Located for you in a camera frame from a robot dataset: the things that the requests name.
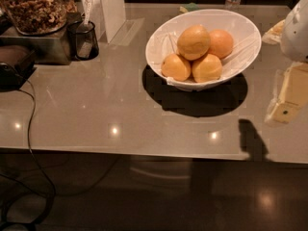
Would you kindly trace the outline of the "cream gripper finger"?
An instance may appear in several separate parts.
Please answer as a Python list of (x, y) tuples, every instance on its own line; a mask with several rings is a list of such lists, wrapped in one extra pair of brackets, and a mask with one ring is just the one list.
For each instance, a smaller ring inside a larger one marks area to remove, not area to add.
[(308, 64), (293, 62), (285, 71), (277, 70), (275, 73), (265, 123), (270, 126), (288, 124), (307, 104)]
[(281, 41), (281, 35), (285, 20), (281, 20), (271, 27), (268, 31), (262, 36), (262, 42), (267, 44), (277, 44)]

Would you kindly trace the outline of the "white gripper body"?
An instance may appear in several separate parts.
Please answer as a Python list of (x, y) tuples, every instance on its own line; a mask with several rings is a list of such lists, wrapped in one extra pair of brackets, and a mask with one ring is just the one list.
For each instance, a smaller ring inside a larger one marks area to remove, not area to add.
[(308, 0), (299, 0), (286, 16), (280, 47), (295, 62), (308, 62)]

